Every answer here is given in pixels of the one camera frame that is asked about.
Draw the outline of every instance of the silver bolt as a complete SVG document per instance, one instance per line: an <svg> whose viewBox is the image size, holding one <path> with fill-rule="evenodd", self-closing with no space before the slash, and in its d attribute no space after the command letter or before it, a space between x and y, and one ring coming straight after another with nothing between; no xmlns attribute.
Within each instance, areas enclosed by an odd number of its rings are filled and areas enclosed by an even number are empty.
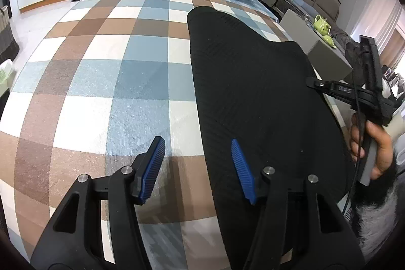
<svg viewBox="0 0 405 270"><path fill-rule="evenodd" d="M77 180L80 183L86 182L89 179L89 176L87 174L80 174L77 178Z"/></svg>
<svg viewBox="0 0 405 270"><path fill-rule="evenodd" d="M274 167L266 166L265 168L263 168L263 172L266 175L272 175L272 174L274 174L276 172L276 170L274 169Z"/></svg>
<svg viewBox="0 0 405 270"><path fill-rule="evenodd" d="M309 174L308 175L308 181L310 183L317 183L319 181L319 179L315 174Z"/></svg>
<svg viewBox="0 0 405 270"><path fill-rule="evenodd" d="M122 169L121 169L121 173L122 174L129 174L129 173L131 173L132 172L132 167L131 166L124 166Z"/></svg>

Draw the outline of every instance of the blue gripper pad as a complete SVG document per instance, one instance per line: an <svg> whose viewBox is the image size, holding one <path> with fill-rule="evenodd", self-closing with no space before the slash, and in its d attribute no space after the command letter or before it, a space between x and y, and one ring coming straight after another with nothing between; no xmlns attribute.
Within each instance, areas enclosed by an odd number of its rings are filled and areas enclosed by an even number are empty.
<svg viewBox="0 0 405 270"><path fill-rule="evenodd" d="M165 140L160 138L160 141L157 144L151 160L149 161L149 164L147 165L142 176L142 186L139 193L139 199L142 201L142 203L145 203L146 199L148 199L152 194L152 190L161 167L161 162L165 156L165 149Z"/></svg>
<svg viewBox="0 0 405 270"><path fill-rule="evenodd" d="M231 153L232 153L232 160L235 165L236 172L238 173L240 185L242 186L245 198L250 201L250 204L254 205L257 199L255 192L254 177L250 172L248 163L246 162L245 155L242 152L242 149L240 148L240 145L236 139L232 140Z"/></svg>

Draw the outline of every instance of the table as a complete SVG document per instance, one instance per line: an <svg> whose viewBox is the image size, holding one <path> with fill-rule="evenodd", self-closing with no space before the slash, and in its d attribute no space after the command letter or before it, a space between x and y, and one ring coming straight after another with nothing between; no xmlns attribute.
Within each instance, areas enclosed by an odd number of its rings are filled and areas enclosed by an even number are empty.
<svg viewBox="0 0 405 270"><path fill-rule="evenodd" d="M302 48L323 80L340 81L352 71L343 54L330 47L292 10L287 10L280 25Z"/></svg>
<svg viewBox="0 0 405 270"><path fill-rule="evenodd" d="M211 194L194 95L187 14L227 12L272 41L267 15L226 0L82 0L39 44L0 121L0 193L11 241L30 258L81 173L110 175L155 135L166 157L136 207L153 269L229 266ZM113 261L103 204L105 257Z"/></svg>

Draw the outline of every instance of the pillow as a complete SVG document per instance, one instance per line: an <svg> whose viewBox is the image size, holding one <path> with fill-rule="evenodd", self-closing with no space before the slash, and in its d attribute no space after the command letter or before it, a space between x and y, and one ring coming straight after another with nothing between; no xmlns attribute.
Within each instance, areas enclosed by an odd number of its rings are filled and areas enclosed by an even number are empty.
<svg viewBox="0 0 405 270"><path fill-rule="evenodd" d="M301 6L305 12L307 12L310 16L315 18L319 13L309 4L304 2L303 0L293 0L298 6Z"/></svg>

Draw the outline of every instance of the tiled floor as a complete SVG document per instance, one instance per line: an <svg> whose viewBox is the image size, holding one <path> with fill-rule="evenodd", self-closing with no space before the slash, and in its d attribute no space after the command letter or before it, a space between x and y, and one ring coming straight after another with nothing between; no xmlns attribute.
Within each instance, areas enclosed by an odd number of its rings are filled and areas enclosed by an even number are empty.
<svg viewBox="0 0 405 270"><path fill-rule="evenodd" d="M17 71L14 82L42 39L75 4L71 1L59 2L11 18L11 29L20 46L20 52L13 61Z"/></svg>

